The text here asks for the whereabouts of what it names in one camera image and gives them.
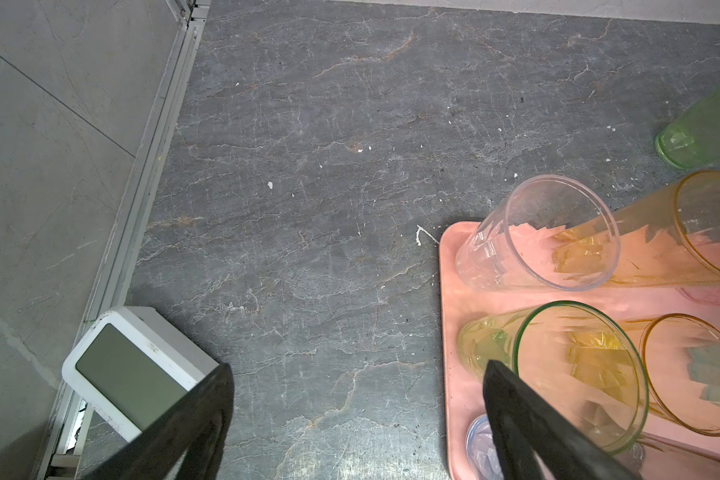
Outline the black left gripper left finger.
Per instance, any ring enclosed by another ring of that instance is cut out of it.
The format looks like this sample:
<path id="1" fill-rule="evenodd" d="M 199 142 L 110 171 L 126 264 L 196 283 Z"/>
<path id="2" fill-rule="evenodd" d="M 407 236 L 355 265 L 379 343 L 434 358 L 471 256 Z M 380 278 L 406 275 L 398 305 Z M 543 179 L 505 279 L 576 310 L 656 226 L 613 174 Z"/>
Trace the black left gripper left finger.
<path id="1" fill-rule="evenodd" d="M 147 430 L 86 477 L 214 479 L 234 408 L 231 367 L 219 364 Z"/>

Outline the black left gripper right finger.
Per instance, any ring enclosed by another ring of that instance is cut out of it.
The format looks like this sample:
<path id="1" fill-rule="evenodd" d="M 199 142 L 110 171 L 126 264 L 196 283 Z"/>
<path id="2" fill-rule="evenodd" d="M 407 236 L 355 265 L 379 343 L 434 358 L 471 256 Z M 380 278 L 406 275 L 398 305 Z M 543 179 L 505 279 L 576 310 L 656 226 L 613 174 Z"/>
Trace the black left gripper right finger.
<path id="1" fill-rule="evenodd" d="M 488 362 L 483 398 L 506 479 L 634 479 L 621 463 L 578 431 L 506 365 Z"/>

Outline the tall blue glass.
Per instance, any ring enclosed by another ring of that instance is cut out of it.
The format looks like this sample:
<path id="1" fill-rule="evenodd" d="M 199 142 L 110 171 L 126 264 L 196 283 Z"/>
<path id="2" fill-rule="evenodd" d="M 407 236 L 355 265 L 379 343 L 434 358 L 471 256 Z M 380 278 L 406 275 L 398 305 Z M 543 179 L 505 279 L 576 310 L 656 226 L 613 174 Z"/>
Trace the tall blue glass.
<path id="1" fill-rule="evenodd" d="M 493 432 L 485 414 L 471 423 L 466 435 L 466 457 L 471 471 L 479 480 L 503 480 Z"/>

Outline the pink plastic tray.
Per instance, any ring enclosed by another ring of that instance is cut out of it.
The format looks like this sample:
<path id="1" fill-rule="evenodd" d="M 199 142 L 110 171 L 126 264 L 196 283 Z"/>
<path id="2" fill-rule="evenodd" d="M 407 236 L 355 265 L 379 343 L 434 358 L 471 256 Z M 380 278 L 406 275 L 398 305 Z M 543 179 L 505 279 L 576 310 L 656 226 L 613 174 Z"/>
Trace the pink plastic tray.
<path id="1" fill-rule="evenodd" d="M 591 305 L 616 321 L 685 313 L 720 330 L 720 306 L 696 304 L 674 288 L 599 287 L 586 292 L 473 290 L 459 278 L 455 256 L 477 226 L 473 221 L 461 221 L 447 227 L 439 247 L 447 453 L 453 479 L 475 477 L 466 459 L 466 434 L 473 420 L 485 413 L 482 383 L 463 368 L 456 352 L 458 332 L 468 322 L 492 313 L 537 307 L 556 300 L 574 300 Z"/>

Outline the tall green glass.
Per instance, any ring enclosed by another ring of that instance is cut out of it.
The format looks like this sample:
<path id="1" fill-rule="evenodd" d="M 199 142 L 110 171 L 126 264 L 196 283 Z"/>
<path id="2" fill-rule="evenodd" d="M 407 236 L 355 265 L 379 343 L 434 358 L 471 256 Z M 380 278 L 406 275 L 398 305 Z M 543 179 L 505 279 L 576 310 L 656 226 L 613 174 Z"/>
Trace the tall green glass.
<path id="1" fill-rule="evenodd" d="M 636 347 L 602 311 L 558 300 L 466 323 L 456 338 L 477 380 L 500 361 L 609 454 L 628 449 L 648 416 L 648 380 Z"/>

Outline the short yellow glass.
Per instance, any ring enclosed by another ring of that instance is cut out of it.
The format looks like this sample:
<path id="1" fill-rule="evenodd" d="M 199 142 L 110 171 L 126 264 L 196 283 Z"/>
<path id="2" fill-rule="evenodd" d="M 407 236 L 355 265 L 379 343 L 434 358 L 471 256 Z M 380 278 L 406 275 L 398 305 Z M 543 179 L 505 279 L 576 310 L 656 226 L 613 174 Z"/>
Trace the short yellow glass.
<path id="1" fill-rule="evenodd" d="M 720 331 L 684 313 L 621 320 L 645 368 L 650 412 L 720 437 Z"/>

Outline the clear glass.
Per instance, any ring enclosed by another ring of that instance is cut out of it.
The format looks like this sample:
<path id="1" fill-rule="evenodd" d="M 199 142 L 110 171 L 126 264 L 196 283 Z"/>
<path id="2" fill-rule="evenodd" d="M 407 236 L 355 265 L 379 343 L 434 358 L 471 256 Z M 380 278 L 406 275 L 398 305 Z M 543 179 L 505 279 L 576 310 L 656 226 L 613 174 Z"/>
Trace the clear glass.
<path id="1" fill-rule="evenodd" d="M 479 290 L 592 290 L 621 253 L 616 220 L 583 183 L 539 175 L 517 186 L 459 247 L 460 279 Z"/>

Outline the tall yellow glass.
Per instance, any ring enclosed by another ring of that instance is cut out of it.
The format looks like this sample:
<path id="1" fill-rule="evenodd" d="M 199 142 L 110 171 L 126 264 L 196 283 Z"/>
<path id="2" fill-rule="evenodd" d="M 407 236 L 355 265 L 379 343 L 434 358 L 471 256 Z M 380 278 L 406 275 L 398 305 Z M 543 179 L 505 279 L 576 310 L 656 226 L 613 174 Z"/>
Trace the tall yellow glass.
<path id="1" fill-rule="evenodd" d="M 613 214 L 620 256 L 607 287 L 720 286 L 720 171 L 699 171 Z"/>

